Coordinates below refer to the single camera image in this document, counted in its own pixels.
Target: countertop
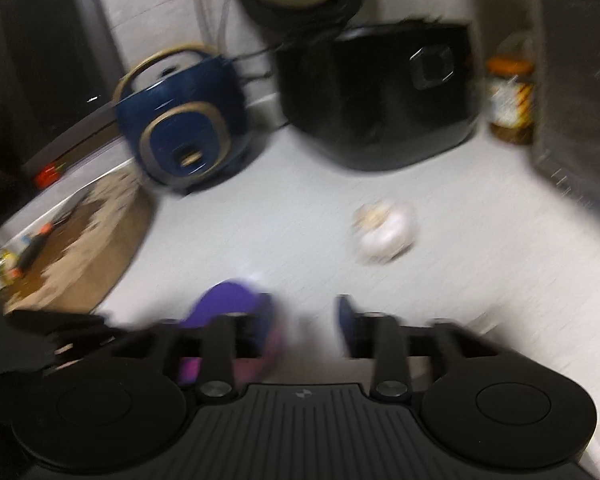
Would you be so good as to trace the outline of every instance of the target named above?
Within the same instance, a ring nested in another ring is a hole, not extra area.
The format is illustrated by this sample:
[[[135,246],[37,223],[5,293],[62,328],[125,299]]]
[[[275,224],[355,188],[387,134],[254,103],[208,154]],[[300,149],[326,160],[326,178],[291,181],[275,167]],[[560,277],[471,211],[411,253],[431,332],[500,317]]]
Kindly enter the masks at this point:
[[[382,198],[413,203],[419,234],[394,262],[368,264],[352,215]],[[367,364],[343,359],[337,294],[410,324],[488,312],[513,348],[593,396],[600,470],[600,220],[538,175],[528,149],[484,126],[449,152],[375,174],[337,167],[285,127],[224,183],[161,192],[147,240],[99,312],[123,325],[181,318],[227,279],[275,295],[290,344],[282,381],[366,379]]]

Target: condiment jar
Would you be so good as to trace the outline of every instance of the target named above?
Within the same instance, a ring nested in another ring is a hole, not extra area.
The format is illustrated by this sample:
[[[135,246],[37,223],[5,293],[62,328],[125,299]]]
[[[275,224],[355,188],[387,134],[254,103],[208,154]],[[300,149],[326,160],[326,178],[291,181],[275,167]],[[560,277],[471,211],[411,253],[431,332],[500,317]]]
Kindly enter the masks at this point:
[[[534,126],[534,64],[513,56],[487,62],[491,131],[514,144],[530,144]]]

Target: garlic bulb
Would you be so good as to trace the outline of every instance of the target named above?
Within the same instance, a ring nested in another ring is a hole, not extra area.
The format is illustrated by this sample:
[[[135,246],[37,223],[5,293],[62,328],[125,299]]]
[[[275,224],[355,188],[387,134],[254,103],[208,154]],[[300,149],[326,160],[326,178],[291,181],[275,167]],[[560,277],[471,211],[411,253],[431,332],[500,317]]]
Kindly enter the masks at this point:
[[[413,205],[377,202],[356,211],[354,229],[360,252],[388,262],[413,244],[416,216]]]

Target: red object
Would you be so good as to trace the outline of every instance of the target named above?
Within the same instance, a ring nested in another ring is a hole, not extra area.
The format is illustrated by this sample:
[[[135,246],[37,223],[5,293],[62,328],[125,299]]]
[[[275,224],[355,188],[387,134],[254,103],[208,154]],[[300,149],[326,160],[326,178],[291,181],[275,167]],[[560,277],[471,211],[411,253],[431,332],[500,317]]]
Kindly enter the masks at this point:
[[[34,182],[36,183],[36,186],[38,186],[38,189],[46,189],[47,187],[51,186],[51,184],[53,184],[54,182],[57,182],[61,175],[60,172],[58,171],[59,168],[51,163],[47,166],[45,166],[42,171],[40,171],[40,173],[38,173],[34,179]]]

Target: orange jar lid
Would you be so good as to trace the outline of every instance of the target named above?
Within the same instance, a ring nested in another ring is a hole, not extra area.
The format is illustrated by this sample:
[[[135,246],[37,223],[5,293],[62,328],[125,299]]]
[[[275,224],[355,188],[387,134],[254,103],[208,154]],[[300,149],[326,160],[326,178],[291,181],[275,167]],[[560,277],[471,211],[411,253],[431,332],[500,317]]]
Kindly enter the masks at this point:
[[[526,59],[497,56],[487,61],[487,69],[496,75],[528,75],[533,73],[534,64]]]

